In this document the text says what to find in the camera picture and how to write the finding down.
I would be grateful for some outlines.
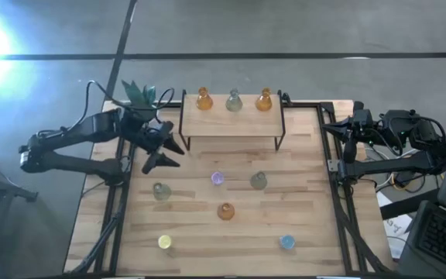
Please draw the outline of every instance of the wooden tabletop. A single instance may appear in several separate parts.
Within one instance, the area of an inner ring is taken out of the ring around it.
[[[278,95],[270,95],[273,105],[266,112],[256,108],[259,95],[240,95],[243,106],[239,112],[226,109],[229,95],[211,95],[213,107],[205,111],[197,108],[197,97],[185,95],[184,136],[281,136],[283,133]]]
[[[338,120],[352,113],[352,101],[333,102]],[[105,110],[112,108],[105,103]],[[167,108],[160,114],[177,125],[180,110]],[[317,114],[310,108],[286,108],[285,121],[286,136],[277,152],[269,138],[193,138],[184,156],[164,150],[181,167],[157,167],[144,175],[140,169],[146,155],[138,150],[117,275],[343,274]],[[180,144],[180,137],[175,138]],[[113,157],[116,143],[95,144],[92,158]],[[358,153],[358,160],[365,158],[362,146]],[[225,176],[221,186],[211,183],[215,171]],[[265,172],[268,180],[262,191],[249,184],[257,171]],[[88,176],[85,189],[99,181]],[[156,182],[171,187],[168,201],[153,197]],[[82,198],[65,270],[77,266],[97,240],[107,193],[102,186]],[[217,215],[223,202],[235,207],[229,221]],[[363,238],[385,265],[392,266],[372,184],[358,183],[354,202]],[[291,251],[280,249],[279,237],[286,234],[297,241]],[[172,237],[172,248],[158,247],[161,235]],[[350,237],[349,244],[356,266]]]

